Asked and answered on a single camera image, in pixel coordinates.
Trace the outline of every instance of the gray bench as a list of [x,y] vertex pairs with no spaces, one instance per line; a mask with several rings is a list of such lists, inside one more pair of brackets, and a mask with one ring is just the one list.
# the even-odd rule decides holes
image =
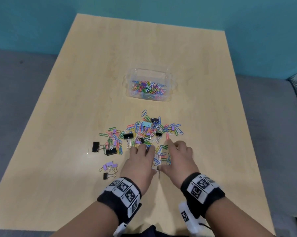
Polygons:
[[[55,60],[55,55],[0,51],[0,180]],[[274,226],[297,236],[294,223],[277,219],[297,215],[297,96],[286,80],[237,76],[237,81]],[[0,236],[49,235],[0,230]]]

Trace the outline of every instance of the wooden table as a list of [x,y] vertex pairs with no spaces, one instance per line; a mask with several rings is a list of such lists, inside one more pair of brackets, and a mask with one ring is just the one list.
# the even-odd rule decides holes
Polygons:
[[[168,65],[177,79],[169,102],[126,95],[131,63]],[[98,169],[122,167],[129,152],[92,153],[109,127],[125,129],[143,109],[181,123],[200,171],[241,209],[274,233],[224,31],[78,14],[0,183],[0,229],[56,231],[112,181]],[[186,226],[184,197],[163,173],[129,224],[168,234]]]

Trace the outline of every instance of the wristband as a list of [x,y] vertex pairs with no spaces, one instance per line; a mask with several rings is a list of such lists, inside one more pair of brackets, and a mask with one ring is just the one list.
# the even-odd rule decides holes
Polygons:
[[196,219],[200,215],[205,217],[210,205],[225,197],[225,193],[216,182],[198,172],[188,176],[182,183],[180,190],[186,197],[187,206]]
[[119,219],[119,225],[128,223],[140,208],[141,191],[129,178],[122,177],[108,185],[97,198],[110,207]]

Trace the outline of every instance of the wall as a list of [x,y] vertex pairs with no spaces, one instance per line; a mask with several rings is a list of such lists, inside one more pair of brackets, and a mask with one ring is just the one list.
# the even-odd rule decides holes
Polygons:
[[0,49],[57,54],[76,13],[225,30],[236,73],[297,73],[297,0],[0,0]]

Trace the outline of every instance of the container of paper clips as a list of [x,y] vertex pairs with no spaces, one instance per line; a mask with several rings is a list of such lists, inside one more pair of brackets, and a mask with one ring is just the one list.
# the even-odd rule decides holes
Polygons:
[[128,72],[128,92],[131,97],[145,100],[170,100],[174,77],[169,68],[137,64]]

